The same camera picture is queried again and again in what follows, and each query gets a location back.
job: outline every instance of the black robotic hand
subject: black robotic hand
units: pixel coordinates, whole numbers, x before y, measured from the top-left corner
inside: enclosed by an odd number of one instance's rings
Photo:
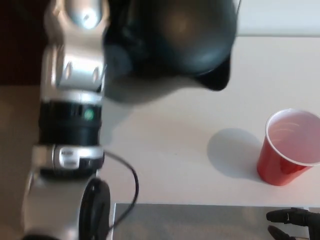
[[[190,77],[213,91],[228,85],[237,32],[232,0],[108,2],[106,45],[125,49],[134,77]]]
[[[320,213],[309,212],[300,208],[271,211],[266,219],[273,223],[293,224],[309,228],[310,240],[320,240]],[[268,227],[269,233],[275,240],[296,240],[275,226]]]

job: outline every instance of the white table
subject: white table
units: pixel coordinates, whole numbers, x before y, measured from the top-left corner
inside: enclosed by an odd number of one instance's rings
[[[319,207],[320,168],[283,187],[260,180],[267,118],[286,108],[320,114],[320,39],[239,37],[224,91],[185,88],[152,103],[106,101],[101,142],[127,159],[139,203]],[[129,203],[131,173],[107,160],[100,176],[114,203]]]

